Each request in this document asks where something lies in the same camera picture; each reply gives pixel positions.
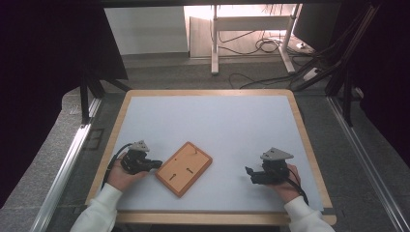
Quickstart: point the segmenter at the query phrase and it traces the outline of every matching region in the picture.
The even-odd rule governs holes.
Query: gray carpet
[[[285,75],[284,66],[277,62],[244,62],[222,64],[220,75],[213,76],[209,64],[167,65],[161,63],[150,67],[128,64],[129,81],[134,89],[231,89],[229,76],[245,74],[253,80]],[[244,77],[231,76],[234,88],[250,83]],[[335,113],[323,95],[326,84],[319,82],[301,93],[296,100],[304,117],[307,133],[317,157],[325,184],[337,213],[336,231],[395,231],[383,205],[372,188],[366,173],[346,139]],[[251,85],[249,88],[283,88],[288,82],[275,85]],[[104,84],[110,92],[102,99],[102,105],[92,127],[88,143],[83,147],[73,175],[47,228],[47,231],[69,231],[79,213],[85,209],[84,201],[105,144],[112,130],[125,93]],[[79,114],[70,114],[78,104],[78,93],[73,92],[63,100],[63,111],[49,139],[39,152],[37,161],[0,211],[1,231],[28,231],[45,198],[59,165],[67,154],[75,130],[79,127]],[[372,155],[378,170],[392,190],[406,215],[410,209],[410,172],[400,161],[394,149],[366,119],[357,102],[353,103],[354,128]],[[150,231],[150,225],[119,224],[123,231]]]

